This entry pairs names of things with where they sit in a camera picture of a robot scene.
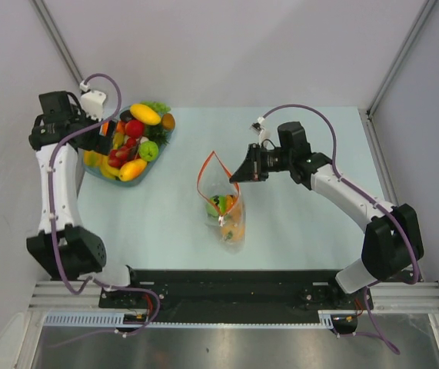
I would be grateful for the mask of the green watermelon ball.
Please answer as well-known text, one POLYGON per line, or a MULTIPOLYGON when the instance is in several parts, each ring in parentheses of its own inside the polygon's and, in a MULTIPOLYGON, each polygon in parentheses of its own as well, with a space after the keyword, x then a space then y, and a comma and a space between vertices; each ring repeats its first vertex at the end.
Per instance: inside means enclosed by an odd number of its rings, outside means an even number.
POLYGON ((226 199, 224 195, 214 195, 209 198, 206 204, 206 211, 209 216, 218 218, 226 212, 226 199))

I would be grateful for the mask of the clear zip bag orange zipper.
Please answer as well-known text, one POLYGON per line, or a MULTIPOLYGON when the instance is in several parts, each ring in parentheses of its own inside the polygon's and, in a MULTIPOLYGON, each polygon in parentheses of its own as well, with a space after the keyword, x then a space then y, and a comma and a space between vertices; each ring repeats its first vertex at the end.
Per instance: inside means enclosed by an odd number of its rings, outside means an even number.
POLYGON ((196 189, 201 198, 205 224, 222 249, 237 254, 244 247, 246 207, 239 184, 215 151, 198 172, 196 189))

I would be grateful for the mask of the orange tangerine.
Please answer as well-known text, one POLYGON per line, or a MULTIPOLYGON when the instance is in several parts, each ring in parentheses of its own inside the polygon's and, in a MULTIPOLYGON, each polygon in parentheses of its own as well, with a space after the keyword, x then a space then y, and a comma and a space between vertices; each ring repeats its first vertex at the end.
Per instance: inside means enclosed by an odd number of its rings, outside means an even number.
POLYGON ((232 207, 235 204, 235 202, 237 201, 237 197, 233 194, 227 194, 225 196, 225 199, 226 199, 226 207, 227 208, 232 207))

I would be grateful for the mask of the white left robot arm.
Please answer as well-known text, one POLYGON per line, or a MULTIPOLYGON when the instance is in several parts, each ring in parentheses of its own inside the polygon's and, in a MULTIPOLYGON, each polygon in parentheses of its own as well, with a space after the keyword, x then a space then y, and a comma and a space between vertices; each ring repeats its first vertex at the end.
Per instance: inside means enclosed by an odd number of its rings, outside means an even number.
POLYGON ((79 97, 69 91, 53 91, 38 99, 42 113, 36 117, 28 141, 40 170, 42 214, 37 233, 26 240, 28 253, 56 281, 89 276, 118 286, 116 298, 132 308, 143 298, 142 287, 130 281, 125 264, 107 259, 103 240, 83 226, 78 211, 78 152, 94 149, 101 153, 110 139, 94 129, 62 142, 71 133, 102 120, 107 95, 87 89, 79 97))

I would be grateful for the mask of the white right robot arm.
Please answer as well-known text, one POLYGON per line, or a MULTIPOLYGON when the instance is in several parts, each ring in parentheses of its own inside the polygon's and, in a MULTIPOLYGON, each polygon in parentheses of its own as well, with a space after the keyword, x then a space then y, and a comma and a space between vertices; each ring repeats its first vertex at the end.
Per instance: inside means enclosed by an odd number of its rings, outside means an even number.
POLYGON ((231 176, 232 183, 266 181, 272 172, 286 171, 298 185, 325 197, 364 232, 361 257, 336 276, 328 300, 346 308, 355 292, 395 276, 407 266, 417 268, 424 255, 416 211, 408 204, 396 206, 371 196, 336 171, 334 161, 314 152, 301 123, 278 126, 279 144, 266 148, 269 134, 256 122, 251 126, 258 142, 249 145, 245 160, 231 176))

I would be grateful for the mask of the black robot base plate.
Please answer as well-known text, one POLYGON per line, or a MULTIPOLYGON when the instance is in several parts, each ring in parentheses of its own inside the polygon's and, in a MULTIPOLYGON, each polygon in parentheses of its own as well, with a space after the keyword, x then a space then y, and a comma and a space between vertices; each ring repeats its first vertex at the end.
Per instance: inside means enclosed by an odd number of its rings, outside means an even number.
POLYGON ((309 324, 318 312, 364 311, 375 306, 375 288, 345 294, 335 271, 139 271, 130 291, 100 291, 98 307, 136 311, 143 289, 160 297, 159 323, 309 324))

